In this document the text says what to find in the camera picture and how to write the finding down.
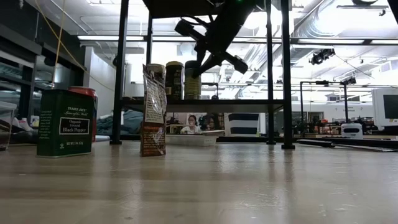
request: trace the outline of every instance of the metal shelf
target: metal shelf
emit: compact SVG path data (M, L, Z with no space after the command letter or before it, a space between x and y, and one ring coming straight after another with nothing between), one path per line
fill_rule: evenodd
M178 100L167 103L168 112L176 113L266 113L273 105L274 111L283 108L283 100ZM142 100L123 98L122 106L142 111Z

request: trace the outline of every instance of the green tin can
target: green tin can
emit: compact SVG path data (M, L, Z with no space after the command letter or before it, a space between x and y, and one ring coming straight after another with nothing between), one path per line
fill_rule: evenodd
M66 90L45 90L40 106L39 157L91 153L94 99Z

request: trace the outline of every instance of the red can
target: red can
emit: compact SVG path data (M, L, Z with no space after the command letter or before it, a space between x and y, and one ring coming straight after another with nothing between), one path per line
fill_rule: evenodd
M69 91L80 93L84 95L91 96L94 99L94 114L93 114L93 137L92 141L95 142L96 128L97 128L97 108L98 108L98 97L94 89L83 87L83 86L71 86L68 89Z

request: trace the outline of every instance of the trader joe's label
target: trader joe's label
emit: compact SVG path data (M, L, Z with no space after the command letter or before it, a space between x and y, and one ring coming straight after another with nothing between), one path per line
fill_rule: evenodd
M90 119L60 118L60 135L89 134Z

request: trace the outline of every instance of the computer screen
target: computer screen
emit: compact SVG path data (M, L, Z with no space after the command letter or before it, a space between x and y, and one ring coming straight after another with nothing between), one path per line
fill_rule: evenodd
M398 118L398 95L384 95L384 113L386 119Z

